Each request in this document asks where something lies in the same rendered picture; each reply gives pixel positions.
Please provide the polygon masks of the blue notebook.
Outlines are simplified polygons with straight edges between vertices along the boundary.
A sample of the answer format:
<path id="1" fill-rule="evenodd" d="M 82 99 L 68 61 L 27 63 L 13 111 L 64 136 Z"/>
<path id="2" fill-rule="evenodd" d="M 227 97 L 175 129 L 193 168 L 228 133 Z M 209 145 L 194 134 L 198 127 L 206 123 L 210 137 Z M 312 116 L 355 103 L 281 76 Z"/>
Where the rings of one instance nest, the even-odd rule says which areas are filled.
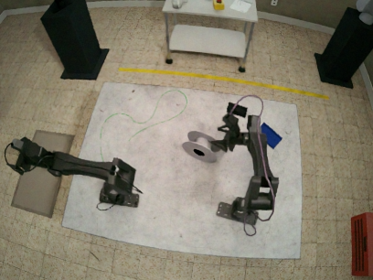
<path id="1" fill-rule="evenodd" d="M 282 137 L 271 129 L 265 122 L 261 125 L 261 132 L 266 134 L 268 141 L 267 145 L 272 149 L 274 149 L 282 140 Z"/>

